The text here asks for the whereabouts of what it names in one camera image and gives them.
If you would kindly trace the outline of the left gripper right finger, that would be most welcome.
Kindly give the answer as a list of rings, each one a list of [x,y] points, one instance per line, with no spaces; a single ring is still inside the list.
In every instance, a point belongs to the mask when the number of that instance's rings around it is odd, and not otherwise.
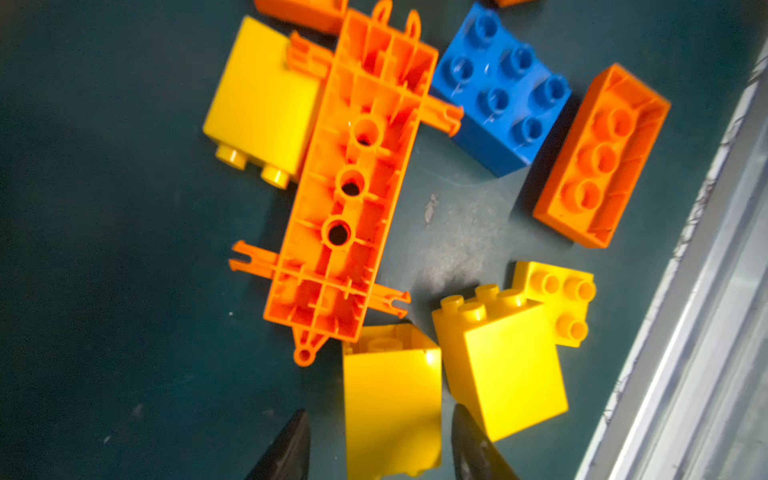
[[[466,406],[454,408],[451,427],[454,472],[457,480],[519,480]]]

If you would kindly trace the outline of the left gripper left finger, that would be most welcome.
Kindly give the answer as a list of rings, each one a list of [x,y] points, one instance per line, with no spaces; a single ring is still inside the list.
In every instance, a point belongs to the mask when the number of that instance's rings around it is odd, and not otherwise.
[[[298,409],[245,479],[307,480],[310,445],[309,415]]]

